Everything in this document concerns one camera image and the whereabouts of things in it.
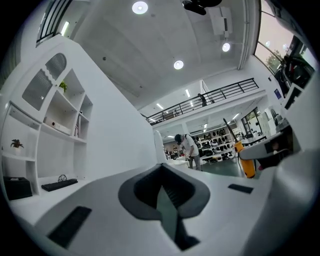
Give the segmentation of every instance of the white wall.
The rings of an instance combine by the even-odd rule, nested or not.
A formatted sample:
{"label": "white wall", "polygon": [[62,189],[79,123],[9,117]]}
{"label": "white wall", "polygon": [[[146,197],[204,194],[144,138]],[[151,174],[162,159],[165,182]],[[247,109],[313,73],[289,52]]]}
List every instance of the white wall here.
{"label": "white wall", "polygon": [[42,1],[38,7],[29,15],[23,24],[22,38],[21,38],[21,60],[32,60],[38,38],[38,30],[45,14],[49,0]]}
{"label": "white wall", "polygon": [[68,61],[93,103],[83,172],[89,180],[157,163],[152,127],[77,43]]}
{"label": "white wall", "polygon": [[[248,58],[243,69],[224,72],[204,79],[204,82],[208,86],[209,90],[212,91],[250,78],[254,78],[259,88],[266,90],[267,102],[264,103],[264,105],[266,106],[265,108],[273,106],[274,110],[277,113],[280,113],[283,95],[279,83],[271,74],[271,72],[266,68],[266,66],[253,55]],[[278,89],[278,91],[280,92],[282,100],[279,100],[277,98],[274,92],[276,89]]]}

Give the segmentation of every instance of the floor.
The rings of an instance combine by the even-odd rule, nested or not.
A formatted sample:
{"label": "floor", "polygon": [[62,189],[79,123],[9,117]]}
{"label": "floor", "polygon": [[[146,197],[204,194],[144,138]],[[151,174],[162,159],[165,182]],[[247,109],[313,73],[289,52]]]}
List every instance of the floor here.
{"label": "floor", "polygon": [[[225,175],[225,176],[233,176],[233,177],[245,177],[244,172],[242,171],[241,167],[239,166],[237,159],[228,159],[221,162],[215,162],[213,164],[206,163],[202,166],[202,171],[211,173],[211,174],[218,174],[218,175]],[[257,170],[253,179],[259,179],[261,175],[261,171]]]}
{"label": "floor", "polygon": [[[239,166],[236,158],[216,162],[213,164],[206,163],[201,167],[203,172],[225,176],[243,177],[244,179],[246,179],[245,174]],[[253,179],[259,179],[260,175],[261,171],[257,170]],[[163,188],[161,188],[159,191],[156,209],[162,214],[161,225],[164,231],[174,241],[174,237],[176,235],[178,213]]]}

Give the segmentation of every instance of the window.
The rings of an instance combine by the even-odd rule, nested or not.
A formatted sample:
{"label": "window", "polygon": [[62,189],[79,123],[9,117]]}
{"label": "window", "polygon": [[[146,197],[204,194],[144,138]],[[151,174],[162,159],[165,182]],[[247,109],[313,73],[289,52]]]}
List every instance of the window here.
{"label": "window", "polygon": [[254,55],[275,73],[294,35],[282,27],[265,0],[261,0],[260,32]]}

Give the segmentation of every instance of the white ceiling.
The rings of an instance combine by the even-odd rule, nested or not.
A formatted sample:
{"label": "white ceiling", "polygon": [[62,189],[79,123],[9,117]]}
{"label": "white ceiling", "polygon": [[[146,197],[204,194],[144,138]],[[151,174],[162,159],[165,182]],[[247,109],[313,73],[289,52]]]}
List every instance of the white ceiling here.
{"label": "white ceiling", "polygon": [[[235,105],[230,108],[226,108],[224,110],[213,113],[211,115],[207,115],[207,116],[204,116],[201,118],[193,119],[193,120],[186,123],[187,128],[190,133],[193,133],[195,131],[203,131],[204,124],[207,124],[207,127],[206,127],[207,130],[210,130],[210,128],[213,128],[213,127],[222,126],[222,125],[224,125],[223,118],[225,118],[225,120],[227,122],[229,122],[229,121],[232,121],[233,120],[232,118],[238,113],[248,114],[249,111],[252,110],[252,105],[257,104],[260,100],[261,100],[261,98],[256,98],[254,100],[247,101],[245,103]],[[168,137],[168,135],[175,136],[176,134],[183,134],[184,133],[181,124],[175,125],[175,126],[163,129],[163,130],[161,130],[161,127],[160,127],[159,132],[162,136],[163,142],[165,142],[165,143],[174,140],[173,138]]]}
{"label": "white ceiling", "polygon": [[[224,39],[214,35],[209,14],[187,11],[181,1],[145,0],[148,11],[137,15],[136,0],[96,0],[74,39],[137,109],[239,64],[242,45],[223,52]],[[231,9],[229,41],[242,43],[242,1],[220,6]],[[173,68],[176,60],[184,62],[182,69]]]}
{"label": "white ceiling", "polygon": [[[190,97],[187,96],[186,89],[188,89]],[[180,88],[169,95],[166,95],[162,98],[157,99],[155,102],[138,109],[140,113],[144,114],[146,117],[150,117],[161,111],[161,109],[157,106],[159,103],[164,109],[167,109],[171,106],[174,106],[178,103],[187,101],[193,97],[196,97],[200,92],[200,81],[193,82]]]}

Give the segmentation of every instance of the keyboard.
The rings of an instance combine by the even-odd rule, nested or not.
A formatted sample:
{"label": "keyboard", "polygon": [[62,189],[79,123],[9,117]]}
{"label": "keyboard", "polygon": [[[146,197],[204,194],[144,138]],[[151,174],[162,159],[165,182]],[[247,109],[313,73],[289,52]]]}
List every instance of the keyboard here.
{"label": "keyboard", "polygon": [[41,188],[50,192],[50,191],[62,189],[64,187],[70,186],[75,183],[78,183],[77,179],[71,178],[71,179],[67,179],[67,180],[63,180],[63,181],[59,181],[59,182],[55,182],[55,183],[51,183],[51,184],[41,185]]}

